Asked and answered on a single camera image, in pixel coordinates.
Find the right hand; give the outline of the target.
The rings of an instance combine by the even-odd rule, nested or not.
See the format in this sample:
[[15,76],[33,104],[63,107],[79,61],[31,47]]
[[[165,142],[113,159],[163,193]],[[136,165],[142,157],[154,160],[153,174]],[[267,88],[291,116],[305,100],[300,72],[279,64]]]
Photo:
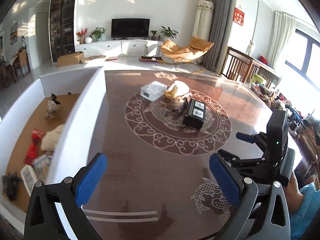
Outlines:
[[284,187],[284,193],[289,214],[294,214],[300,208],[304,198],[304,195],[299,191],[297,178],[294,172],[291,174],[288,186]]

